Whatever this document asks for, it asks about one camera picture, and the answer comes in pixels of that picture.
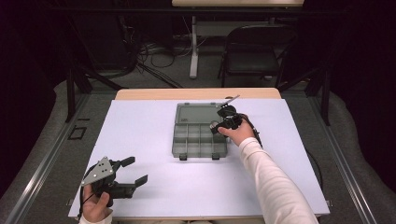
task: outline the person's arm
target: person's arm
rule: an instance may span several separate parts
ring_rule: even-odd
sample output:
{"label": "person's arm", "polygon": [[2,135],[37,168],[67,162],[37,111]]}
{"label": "person's arm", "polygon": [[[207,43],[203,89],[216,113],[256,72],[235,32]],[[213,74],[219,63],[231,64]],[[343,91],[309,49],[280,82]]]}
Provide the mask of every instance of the person's arm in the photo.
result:
{"label": "person's arm", "polygon": [[103,192],[98,198],[92,193],[92,186],[84,187],[84,204],[82,205],[82,216],[80,224],[110,224],[113,210],[106,207],[110,195]]}
{"label": "person's arm", "polygon": [[260,146],[243,120],[236,130],[219,128],[239,146],[241,160],[253,176],[265,223],[318,223],[304,195]]}

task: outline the person's hand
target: person's hand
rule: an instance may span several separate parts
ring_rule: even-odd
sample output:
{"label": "person's hand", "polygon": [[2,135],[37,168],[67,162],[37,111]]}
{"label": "person's hand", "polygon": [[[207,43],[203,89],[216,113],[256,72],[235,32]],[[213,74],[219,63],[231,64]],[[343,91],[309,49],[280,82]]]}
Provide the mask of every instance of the person's hand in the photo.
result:
{"label": "person's hand", "polygon": [[84,187],[84,201],[87,200],[82,206],[82,214],[89,222],[99,222],[108,217],[113,210],[106,207],[110,200],[110,195],[103,192],[101,197],[98,198],[93,195],[92,186],[86,185]]}
{"label": "person's hand", "polygon": [[218,131],[221,134],[229,136],[237,146],[239,146],[245,139],[254,137],[253,130],[244,119],[242,119],[241,125],[235,130],[219,127]]}

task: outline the table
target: table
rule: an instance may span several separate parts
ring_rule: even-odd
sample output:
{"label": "table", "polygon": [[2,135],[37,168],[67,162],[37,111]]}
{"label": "table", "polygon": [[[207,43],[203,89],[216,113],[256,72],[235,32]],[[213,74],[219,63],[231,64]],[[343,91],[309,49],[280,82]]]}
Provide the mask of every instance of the table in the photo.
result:
{"label": "table", "polygon": [[[304,0],[172,0],[174,7],[302,7]],[[227,35],[231,30],[248,24],[263,23],[257,21],[249,22],[198,22],[192,16],[191,35],[192,35],[192,54],[190,78],[197,78],[198,69],[198,35]]]}
{"label": "table", "polygon": [[[263,140],[272,139],[264,140],[264,147],[301,189],[315,214],[330,213],[286,102],[276,89],[121,90],[109,108],[87,169],[104,156],[111,160],[135,156],[134,164],[117,171],[116,180],[133,183],[148,175],[148,183],[132,199],[114,200],[115,220],[262,216],[254,182],[236,145],[230,142],[227,157],[219,161],[180,161],[171,152],[177,103],[222,103],[237,94],[240,97],[232,105],[249,114]],[[75,217],[78,208],[77,193],[69,216]]]}

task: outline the black chair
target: black chair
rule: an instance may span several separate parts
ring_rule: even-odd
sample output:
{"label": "black chair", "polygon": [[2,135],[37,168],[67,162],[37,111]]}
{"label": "black chair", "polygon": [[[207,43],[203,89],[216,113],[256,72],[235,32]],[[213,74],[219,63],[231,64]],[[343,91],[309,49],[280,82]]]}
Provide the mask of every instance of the black chair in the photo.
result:
{"label": "black chair", "polygon": [[296,31],[288,25],[248,25],[234,29],[225,41],[218,75],[221,87],[227,76],[276,77],[275,87],[278,87],[288,49],[296,40]]}

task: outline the white sleeve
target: white sleeve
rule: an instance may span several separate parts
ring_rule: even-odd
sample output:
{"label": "white sleeve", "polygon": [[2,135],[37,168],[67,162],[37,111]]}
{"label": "white sleeve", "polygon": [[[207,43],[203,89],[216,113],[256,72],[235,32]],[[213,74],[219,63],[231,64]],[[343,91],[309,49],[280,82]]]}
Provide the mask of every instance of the white sleeve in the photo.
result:
{"label": "white sleeve", "polygon": [[113,220],[113,213],[108,215],[105,219],[103,219],[100,222],[89,222],[87,221],[87,219],[85,219],[84,215],[82,215],[81,219],[79,220],[79,224],[110,224],[112,220]]}
{"label": "white sleeve", "polygon": [[265,223],[318,223],[304,195],[256,138],[240,145],[241,160],[254,178]]}

